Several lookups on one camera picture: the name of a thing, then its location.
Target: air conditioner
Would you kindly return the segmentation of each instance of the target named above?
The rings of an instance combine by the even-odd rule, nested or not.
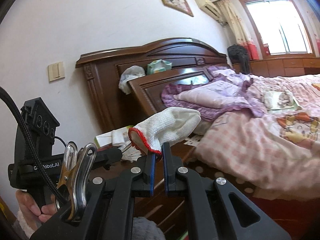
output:
[[[215,6],[210,0],[196,0],[197,5],[206,14],[211,16],[213,19],[219,23],[224,22],[222,14],[217,6]]]

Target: human hand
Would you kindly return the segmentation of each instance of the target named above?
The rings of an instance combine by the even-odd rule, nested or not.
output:
[[[36,231],[38,229],[37,222],[47,222],[47,220],[52,217],[57,211],[54,203],[45,205],[41,208],[43,214],[41,214],[40,208],[38,207],[36,201],[33,197],[22,190],[17,190],[16,198],[23,214],[24,219],[27,224]]]

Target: purple ruffle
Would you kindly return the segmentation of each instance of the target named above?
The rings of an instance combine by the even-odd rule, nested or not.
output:
[[[207,69],[210,73],[212,71],[217,70],[216,66],[211,66],[211,67],[208,67]],[[248,76],[243,74],[231,74],[229,76],[240,78],[242,82],[238,84],[234,84],[233,82],[228,80],[226,76],[220,74],[217,77],[214,77],[212,80],[210,80],[209,83],[206,83],[206,84],[199,84],[199,85],[168,84],[164,87],[161,93],[161,99],[166,107],[177,106],[177,107],[184,107],[184,108],[198,110],[201,114],[201,118],[209,122],[213,122],[215,119],[217,119],[220,115],[222,115],[225,112],[232,111],[232,110],[240,110],[242,108],[250,109],[252,114],[255,117],[262,117],[264,115],[264,109],[265,109],[264,105],[259,100],[254,98],[251,95],[251,93],[247,91],[248,87],[250,87],[251,84],[253,84],[253,79],[250,78],[248,80]],[[208,108],[205,106],[189,103],[186,101],[177,100],[173,97],[173,95],[177,95],[183,91],[208,85],[212,82],[216,82],[219,80],[234,84],[239,88],[241,88],[239,89],[238,94],[236,96],[244,97],[248,101],[248,103],[247,104],[246,103],[227,104],[222,109],[214,109],[214,108]]]

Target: silver screw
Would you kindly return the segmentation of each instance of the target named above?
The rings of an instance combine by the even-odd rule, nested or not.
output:
[[[226,179],[225,178],[217,178],[216,179],[216,182],[219,184],[219,185],[224,185],[227,183]]]
[[[178,168],[178,171],[179,171],[180,173],[187,173],[187,172],[188,172],[188,168],[186,168],[186,167],[180,167],[180,168]]]
[[[141,169],[139,167],[133,167],[131,168],[131,172],[132,173],[139,173],[141,171]]]
[[[103,180],[102,180],[102,178],[100,178],[100,177],[95,177],[95,178],[92,180],[93,184],[101,184],[102,181],[103,181]]]

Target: finger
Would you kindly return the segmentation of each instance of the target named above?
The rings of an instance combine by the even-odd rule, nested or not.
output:
[[[42,206],[41,211],[43,214],[51,215],[51,216],[57,212],[56,206],[54,203]]]
[[[46,214],[41,214],[39,216],[39,220],[42,222],[42,223],[45,223],[49,220],[49,218],[51,218],[52,216],[51,215],[46,215]]]
[[[36,201],[29,193],[24,192],[22,190],[17,190],[16,198],[21,209],[25,206],[36,216],[41,215],[40,208],[38,207]]]

